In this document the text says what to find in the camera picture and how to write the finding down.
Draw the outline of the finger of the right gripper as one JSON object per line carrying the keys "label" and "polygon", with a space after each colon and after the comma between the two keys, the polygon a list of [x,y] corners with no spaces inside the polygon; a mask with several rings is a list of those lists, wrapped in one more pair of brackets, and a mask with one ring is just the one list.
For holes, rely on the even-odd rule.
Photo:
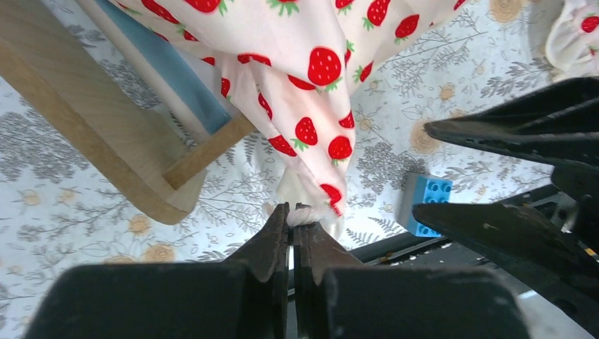
{"label": "finger of the right gripper", "polygon": [[424,125],[433,139],[548,165],[598,168],[598,78],[570,78],[466,117]]}
{"label": "finger of the right gripper", "polygon": [[598,262],[536,209],[431,203],[414,205],[413,216],[497,264],[598,336]]}

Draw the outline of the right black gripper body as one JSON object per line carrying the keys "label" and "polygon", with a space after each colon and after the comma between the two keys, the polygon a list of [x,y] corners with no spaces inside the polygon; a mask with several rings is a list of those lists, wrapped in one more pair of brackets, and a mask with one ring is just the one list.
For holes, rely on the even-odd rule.
{"label": "right black gripper body", "polygon": [[598,168],[559,165],[552,184],[560,198],[552,221],[583,252],[598,260]]}

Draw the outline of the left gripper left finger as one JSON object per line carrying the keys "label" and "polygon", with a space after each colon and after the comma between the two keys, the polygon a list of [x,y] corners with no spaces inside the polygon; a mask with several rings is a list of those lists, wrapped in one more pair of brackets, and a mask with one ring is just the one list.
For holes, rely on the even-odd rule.
{"label": "left gripper left finger", "polygon": [[288,203],[277,205],[263,228],[226,259],[247,269],[238,333],[249,338],[287,335],[289,212]]}

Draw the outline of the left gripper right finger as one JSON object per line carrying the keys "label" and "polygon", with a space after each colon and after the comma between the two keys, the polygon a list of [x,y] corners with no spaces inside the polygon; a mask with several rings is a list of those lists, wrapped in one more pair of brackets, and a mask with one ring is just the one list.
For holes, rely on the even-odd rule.
{"label": "left gripper right finger", "polygon": [[297,203],[292,210],[294,286],[299,338],[333,338],[328,325],[328,299],[322,282],[333,267],[360,267],[363,263],[322,227],[327,208]]}

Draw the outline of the large strawberry print cushion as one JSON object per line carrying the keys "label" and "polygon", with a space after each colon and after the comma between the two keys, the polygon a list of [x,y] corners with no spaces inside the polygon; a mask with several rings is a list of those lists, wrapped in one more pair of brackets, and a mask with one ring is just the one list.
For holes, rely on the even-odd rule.
{"label": "large strawberry print cushion", "polygon": [[452,20],[464,1],[116,1],[219,70],[220,92],[286,162],[280,197],[322,206],[343,232],[356,128],[350,96],[371,72]]}

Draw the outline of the wooden pet bed frame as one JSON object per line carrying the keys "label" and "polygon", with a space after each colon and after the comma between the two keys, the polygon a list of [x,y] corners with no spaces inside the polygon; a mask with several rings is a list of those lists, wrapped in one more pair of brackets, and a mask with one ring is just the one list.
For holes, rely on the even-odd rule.
{"label": "wooden pet bed frame", "polygon": [[188,150],[40,1],[1,2],[1,77],[137,209],[167,225],[192,212],[206,167],[254,130],[235,117]]}

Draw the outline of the small strawberry print pillow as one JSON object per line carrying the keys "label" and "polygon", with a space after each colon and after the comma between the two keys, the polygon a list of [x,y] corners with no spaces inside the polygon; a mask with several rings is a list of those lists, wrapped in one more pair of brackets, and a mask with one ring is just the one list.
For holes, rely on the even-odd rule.
{"label": "small strawberry print pillow", "polygon": [[598,76],[598,2],[565,1],[545,44],[552,81]]}

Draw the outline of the blue toy brick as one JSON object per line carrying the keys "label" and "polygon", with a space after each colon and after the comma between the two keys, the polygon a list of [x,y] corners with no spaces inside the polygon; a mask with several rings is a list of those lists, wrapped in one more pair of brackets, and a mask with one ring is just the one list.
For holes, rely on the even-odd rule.
{"label": "blue toy brick", "polygon": [[417,204],[448,203],[453,182],[440,177],[407,173],[405,188],[402,191],[396,211],[396,222],[416,237],[439,238],[441,234],[419,223],[413,216],[413,206]]}

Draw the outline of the floral table mat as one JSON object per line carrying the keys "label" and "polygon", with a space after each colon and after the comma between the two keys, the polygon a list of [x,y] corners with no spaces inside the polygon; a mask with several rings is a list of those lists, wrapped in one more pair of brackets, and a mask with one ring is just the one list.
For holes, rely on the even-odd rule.
{"label": "floral table mat", "polygon": [[[373,72],[354,94],[348,249],[401,233],[407,172],[453,182],[454,202],[486,203],[546,185],[552,168],[442,143],[427,121],[481,112],[549,85],[544,45],[560,1],[469,1]],[[258,133],[208,168],[177,225],[134,208],[7,83],[1,84],[1,337],[21,338],[49,286],[84,263],[219,261],[262,226],[283,164]]]}

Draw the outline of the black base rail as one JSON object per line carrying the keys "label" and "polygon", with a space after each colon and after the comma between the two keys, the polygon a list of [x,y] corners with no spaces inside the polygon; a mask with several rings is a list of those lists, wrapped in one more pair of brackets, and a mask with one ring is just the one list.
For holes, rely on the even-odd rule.
{"label": "black base rail", "polygon": [[333,338],[597,338],[494,265],[328,268]]}

